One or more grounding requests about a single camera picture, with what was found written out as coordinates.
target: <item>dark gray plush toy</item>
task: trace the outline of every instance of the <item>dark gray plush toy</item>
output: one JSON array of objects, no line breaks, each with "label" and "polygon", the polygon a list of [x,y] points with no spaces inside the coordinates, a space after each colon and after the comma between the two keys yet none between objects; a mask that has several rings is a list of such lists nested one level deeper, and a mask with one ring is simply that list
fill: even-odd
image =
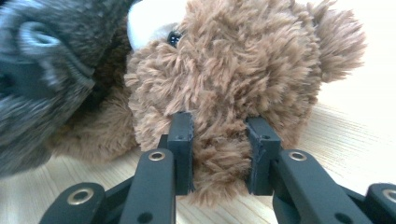
[{"label": "dark gray plush toy", "polygon": [[0,2],[0,177],[50,158],[45,141],[92,93],[132,2]]}]

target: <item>white fabric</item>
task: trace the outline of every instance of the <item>white fabric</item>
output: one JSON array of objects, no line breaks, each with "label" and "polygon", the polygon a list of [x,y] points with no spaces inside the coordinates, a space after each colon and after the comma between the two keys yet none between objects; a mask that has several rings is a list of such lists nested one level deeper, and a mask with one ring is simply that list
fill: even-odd
[{"label": "white fabric", "polygon": [[133,50],[149,41],[166,38],[186,15],[188,0],[143,0],[131,6],[128,38]]}]

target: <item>light wooden desk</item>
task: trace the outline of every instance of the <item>light wooden desk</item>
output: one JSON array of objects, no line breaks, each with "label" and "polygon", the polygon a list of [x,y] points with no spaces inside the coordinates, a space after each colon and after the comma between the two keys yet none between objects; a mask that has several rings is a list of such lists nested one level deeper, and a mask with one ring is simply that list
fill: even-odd
[{"label": "light wooden desk", "polygon": [[[396,4],[339,0],[364,23],[366,65],[347,80],[324,85],[300,149],[333,179],[364,194],[375,182],[396,184]],[[89,165],[67,158],[0,180],[0,223],[37,223],[60,192],[80,182],[109,189],[134,174],[140,152]],[[177,223],[276,223],[270,197],[248,196],[216,209],[177,202]]]}]

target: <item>black metal bracket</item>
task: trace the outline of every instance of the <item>black metal bracket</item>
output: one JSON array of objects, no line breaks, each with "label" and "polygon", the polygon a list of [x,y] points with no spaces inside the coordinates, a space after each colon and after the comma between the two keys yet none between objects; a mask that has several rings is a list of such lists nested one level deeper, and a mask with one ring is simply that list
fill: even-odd
[{"label": "black metal bracket", "polygon": [[[365,197],[342,188],[308,153],[283,150],[261,118],[247,119],[247,136],[253,152],[247,188],[274,194],[279,223],[396,223],[396,185],[374,184]],[[133,177],[107,192],[75,185],[40,223],[176,223],[176,196],[193,190],[192,139],[191,115],[175,114],[169,134],[142,155]]]}]

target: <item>brown fur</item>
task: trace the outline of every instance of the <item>brown fur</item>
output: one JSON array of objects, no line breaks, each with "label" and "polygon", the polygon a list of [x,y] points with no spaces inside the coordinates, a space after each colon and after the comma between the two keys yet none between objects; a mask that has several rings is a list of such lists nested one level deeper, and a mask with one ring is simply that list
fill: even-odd
[{"label": "brown fur", "polygon": [[47,148],[54,155],[101,162],[136,147],[132,112],[128,107],[131,92],[125,88],[122,78],[130,52],[125,22],[93,74],[97,91],[47,142]]},{"label": "brown fur", "polygon": [[143,150],[156,147],[172,114],[193,115],[194,202],[246,192],[247,117],[263,116],[284,148],[295,147],[320,83],[361,65],[361,26],[331,5],[191,0],[176,49],[162,39],[132,55],[125,83]]}]

